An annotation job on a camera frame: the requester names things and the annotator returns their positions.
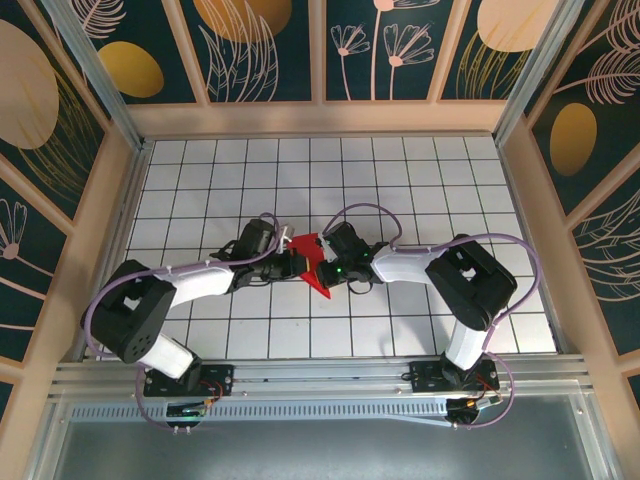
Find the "red cloth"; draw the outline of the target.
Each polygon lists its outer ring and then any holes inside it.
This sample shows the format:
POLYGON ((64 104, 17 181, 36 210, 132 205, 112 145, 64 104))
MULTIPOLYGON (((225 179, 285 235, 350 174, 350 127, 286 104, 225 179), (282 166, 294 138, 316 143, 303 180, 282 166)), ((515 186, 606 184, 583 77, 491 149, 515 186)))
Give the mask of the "red cloth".
POLYGON ((306 271, 299 275, 311 288, 320 293, 326 299, 331 299, 331 293, 324 287, 317 275, 317 268, 325 260, 322 242, 317 233, 295 236, 288 245, 290 250, 295 250, 306 259, 306 271))

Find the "grey metal sheet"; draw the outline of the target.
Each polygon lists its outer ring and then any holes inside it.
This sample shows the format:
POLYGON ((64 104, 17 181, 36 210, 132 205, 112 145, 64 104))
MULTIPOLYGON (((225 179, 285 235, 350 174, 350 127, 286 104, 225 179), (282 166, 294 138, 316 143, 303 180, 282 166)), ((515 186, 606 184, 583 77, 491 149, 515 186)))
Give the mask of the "grey metal sheet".
POLYGON ((480 428, 240 420, 174 435, 130 403, 65 402, 27 480, 627 480, 591 405, 531 395, 480 428))

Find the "teal panel with orange disc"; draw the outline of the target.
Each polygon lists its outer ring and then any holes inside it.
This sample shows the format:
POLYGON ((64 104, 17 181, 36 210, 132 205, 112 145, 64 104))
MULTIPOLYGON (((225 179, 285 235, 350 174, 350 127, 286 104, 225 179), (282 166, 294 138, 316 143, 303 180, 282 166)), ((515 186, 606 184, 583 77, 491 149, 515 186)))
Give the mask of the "teal panel with orange disc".
POLYGON ((312 99, 308 0, 180 0, 212 103, 312 99))

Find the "teal panel with pink flowers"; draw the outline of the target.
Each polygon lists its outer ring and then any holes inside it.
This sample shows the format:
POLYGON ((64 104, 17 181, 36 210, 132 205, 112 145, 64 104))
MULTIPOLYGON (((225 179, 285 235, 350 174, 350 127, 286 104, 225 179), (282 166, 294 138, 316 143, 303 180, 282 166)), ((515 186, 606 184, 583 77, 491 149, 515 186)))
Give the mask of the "teal panel with pink flowers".
POLYGON ((325 99, 428 96, 454 0, 326 0, 325 99))

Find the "teal panel with yellow oval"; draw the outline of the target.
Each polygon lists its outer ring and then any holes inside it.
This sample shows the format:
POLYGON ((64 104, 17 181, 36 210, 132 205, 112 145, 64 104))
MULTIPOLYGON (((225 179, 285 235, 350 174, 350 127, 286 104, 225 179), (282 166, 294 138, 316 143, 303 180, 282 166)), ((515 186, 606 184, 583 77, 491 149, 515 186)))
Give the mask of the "teal panel with yellow oval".
POLYGON ((162 0, 68 0, 127 104, 193 103, 162 0))

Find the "teal panel with outlined tulip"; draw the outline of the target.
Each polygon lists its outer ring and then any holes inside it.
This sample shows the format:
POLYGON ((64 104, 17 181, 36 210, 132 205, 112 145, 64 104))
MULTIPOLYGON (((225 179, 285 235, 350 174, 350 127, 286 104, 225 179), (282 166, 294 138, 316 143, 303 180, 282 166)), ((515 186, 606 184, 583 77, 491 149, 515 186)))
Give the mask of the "teal panel with outlined tulip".
POLYGON ((66 235, 0 179, 0 359, 27 355, 66 235))

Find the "teal panel cream disc feather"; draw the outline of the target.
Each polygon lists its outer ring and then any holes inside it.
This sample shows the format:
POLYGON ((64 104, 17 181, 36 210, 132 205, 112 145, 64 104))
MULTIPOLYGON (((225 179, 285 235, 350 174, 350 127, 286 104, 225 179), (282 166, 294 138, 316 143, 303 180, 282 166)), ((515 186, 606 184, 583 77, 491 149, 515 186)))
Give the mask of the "teal panel cream disc feather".
POLYGON ((469 0, 440 95, 505 101, 559 0, 469 0))

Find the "teal panel oval and fern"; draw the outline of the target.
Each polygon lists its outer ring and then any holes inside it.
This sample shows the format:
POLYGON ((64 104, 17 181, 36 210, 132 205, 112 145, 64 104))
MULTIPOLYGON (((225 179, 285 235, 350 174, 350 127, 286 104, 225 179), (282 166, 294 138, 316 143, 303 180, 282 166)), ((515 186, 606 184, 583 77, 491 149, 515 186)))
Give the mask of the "teal panel oval and fern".
POLYGON ((640 145, 640 0, 605 0, 550 79, 531 132, 570 214, 640 145))

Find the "teal panel with pink fern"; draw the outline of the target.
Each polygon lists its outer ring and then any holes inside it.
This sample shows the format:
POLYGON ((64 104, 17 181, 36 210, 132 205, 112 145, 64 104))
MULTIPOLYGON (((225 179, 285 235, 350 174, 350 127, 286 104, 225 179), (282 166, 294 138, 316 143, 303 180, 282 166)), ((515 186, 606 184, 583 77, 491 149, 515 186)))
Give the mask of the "teal panel with pink fern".
POLYGON ((617 354, 640 349, 640 186, 618 187, 573 237, 617 354))

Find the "teal panel cream disc gold lines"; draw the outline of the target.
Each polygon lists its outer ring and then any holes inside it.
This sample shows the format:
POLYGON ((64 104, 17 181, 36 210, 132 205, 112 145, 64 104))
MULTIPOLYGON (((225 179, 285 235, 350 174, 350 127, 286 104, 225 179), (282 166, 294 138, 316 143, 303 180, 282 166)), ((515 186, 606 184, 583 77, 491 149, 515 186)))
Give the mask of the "teal panel cream disc gold lines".
POLYGON ((18 0, 0 0, 0 156, 73 219, 104 135, 18 0))

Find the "left aluminium side rail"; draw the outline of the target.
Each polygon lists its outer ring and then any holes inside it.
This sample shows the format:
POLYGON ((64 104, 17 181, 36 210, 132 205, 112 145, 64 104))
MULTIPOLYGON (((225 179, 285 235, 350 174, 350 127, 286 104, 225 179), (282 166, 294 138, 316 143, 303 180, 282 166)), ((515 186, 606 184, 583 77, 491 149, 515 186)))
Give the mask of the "left aluminium side rail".
POLYGON ((97 270, 92 276, 89 300, 94 298, 124 258, 152 148, 153 143, 144 142, 133 155, 129 170, 124 176, 114 213, 107 224, 97 270))

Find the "aluminium side rail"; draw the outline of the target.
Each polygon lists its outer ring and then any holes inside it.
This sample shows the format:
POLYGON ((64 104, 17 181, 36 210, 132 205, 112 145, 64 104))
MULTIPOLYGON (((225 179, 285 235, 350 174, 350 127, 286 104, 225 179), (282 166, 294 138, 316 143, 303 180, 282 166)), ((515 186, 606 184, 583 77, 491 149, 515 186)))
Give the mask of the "aluminium side rail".
POLYGON ((107 224, 97 270, 92 276, 89 300, 94 298, 124 258, 152 148, 153 143, 144 142, 133 155, 129 170, 124 176, 114 213, 107 224))
POLYGON ((524 303, 516 308, 513 316, 524 317, 536 312, 535 302, 539 301, 545 318, 542 332, 517 335, 520 348, 522 351, 528 349, 524 342, 528 339, 533 351, 541 353, 546 350, 546 339, 550 337, 556 351, 571 353, 574 346, 563 331, 560 317, 564 307, 560 274, 565 261, 559 255, 566 235, 561 225, 558 202, 533 140, 527 136, 518 139, 512 135, 498 145, 498 152, 523 239, 536 253, 534 258, 529 259, 534 278, 538 281, 536 292, 517 296, 524 303))

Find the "long aluminium mounting rail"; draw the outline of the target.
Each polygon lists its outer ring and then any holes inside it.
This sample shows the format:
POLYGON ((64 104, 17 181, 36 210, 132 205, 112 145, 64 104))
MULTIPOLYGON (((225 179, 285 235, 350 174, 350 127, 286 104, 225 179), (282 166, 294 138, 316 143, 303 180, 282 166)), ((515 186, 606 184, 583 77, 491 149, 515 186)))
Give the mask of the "long aluminium mounting rail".
MULTIPOLYGON (((507 354, 497 366, 501 392, 517 396, 590 394, 593 382, 580 355, 507 354)), ((401 379, 408 358, 238 360, 231 398, 311 400, 408 397, 401 379)), ((62 363, 47 400, 132 400, 137 369, 115 361, 62 363)))

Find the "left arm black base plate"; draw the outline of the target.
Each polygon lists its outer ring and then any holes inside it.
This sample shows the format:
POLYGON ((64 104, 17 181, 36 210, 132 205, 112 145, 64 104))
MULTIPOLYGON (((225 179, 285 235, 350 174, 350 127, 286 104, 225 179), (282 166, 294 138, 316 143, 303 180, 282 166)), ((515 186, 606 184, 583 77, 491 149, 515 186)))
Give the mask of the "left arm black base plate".
POLYGON ((191 368, 180 379, 150 370, 146 373, 143 395, 147 398, 229 396, 233 374, 234 366, 230 364, 202 364, 191 368))

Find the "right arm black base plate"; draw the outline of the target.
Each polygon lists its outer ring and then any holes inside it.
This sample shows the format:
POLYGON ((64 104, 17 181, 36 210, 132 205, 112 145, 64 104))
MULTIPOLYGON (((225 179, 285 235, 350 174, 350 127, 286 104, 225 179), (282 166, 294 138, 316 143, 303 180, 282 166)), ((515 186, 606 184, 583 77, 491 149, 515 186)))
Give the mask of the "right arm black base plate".
POLYGON ((485 388, 499 390, 496 365, 480 360, 470 370, 462 370, 448 360, 422 360, 409 363, 402 379, 411 384, 414 393, 481 392, 485 388))

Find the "right aluminium side rail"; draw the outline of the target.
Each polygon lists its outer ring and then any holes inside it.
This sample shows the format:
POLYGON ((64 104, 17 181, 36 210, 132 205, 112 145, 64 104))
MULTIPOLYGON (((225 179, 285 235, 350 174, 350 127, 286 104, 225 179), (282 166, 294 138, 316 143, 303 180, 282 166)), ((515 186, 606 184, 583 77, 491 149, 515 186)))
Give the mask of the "right aluminium side rail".
POLYGON ((542 332, 517 335, 520 348, 522 351, 528 349, 524 342, 528 339, 533 351, 541 353, 546 350, 546 339, 550 337, 556 351, 571 353, 574 346, 563 331, 560 317, 564 307, 560 274, 565 261, 559 255, 566 235, 561 225, 558 202, 533 140, 527 136, 518 139, 512 135, 498 145, 498 152, 523 239, 536 253, 534 258, 529 259, 534 278, 538 281, 536 292, 517 296, 524 303, 516 308, 513 316, 524 317, 536 312, 535 302, 539 301, 545 318, 542 332))

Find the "left aluminium corner post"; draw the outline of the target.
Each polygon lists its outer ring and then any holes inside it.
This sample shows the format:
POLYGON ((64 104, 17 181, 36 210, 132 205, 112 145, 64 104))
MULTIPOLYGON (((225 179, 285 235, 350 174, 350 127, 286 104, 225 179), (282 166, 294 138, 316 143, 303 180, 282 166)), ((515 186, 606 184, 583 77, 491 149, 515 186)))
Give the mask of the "left aluminium corner post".
POLYGON ((128 144, 139 152, 141 137, 94 45, 94 40, 107 40, 124 20, 124 0, 39 1, 116 126, 128 144))

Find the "aluminium corner post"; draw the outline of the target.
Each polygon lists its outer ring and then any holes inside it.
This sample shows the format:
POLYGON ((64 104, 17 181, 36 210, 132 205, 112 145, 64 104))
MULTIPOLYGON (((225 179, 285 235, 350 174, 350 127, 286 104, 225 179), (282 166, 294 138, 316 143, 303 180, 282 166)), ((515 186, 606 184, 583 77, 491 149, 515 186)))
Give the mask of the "aluminium corner post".
POLYGON ((116 126, 128 144, 139 152, 141 137, 94 45, 94 40, 107 40, 124 20, 124 0, 39 1, 116 126))
POLYGON ((551 63, 558 55, 567 35, 575 25, 585 0, 560 0, 537 45, 529 55, 493 133, 500 150, 518 123, 522 113, 551 63))

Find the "right aluminium corner post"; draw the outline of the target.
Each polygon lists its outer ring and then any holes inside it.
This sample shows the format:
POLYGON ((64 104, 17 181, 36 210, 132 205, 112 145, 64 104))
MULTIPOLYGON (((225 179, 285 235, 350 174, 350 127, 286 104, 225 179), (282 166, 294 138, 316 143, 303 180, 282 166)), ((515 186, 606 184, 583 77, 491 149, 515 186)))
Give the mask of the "right aluminium corner post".
POLYGON ((500 150, 518 123, 522 113, 551 63, 558 55, 567 35, 575 25, 585 0, 560 0, 537 45, 529 55, 493 133, 500 150))

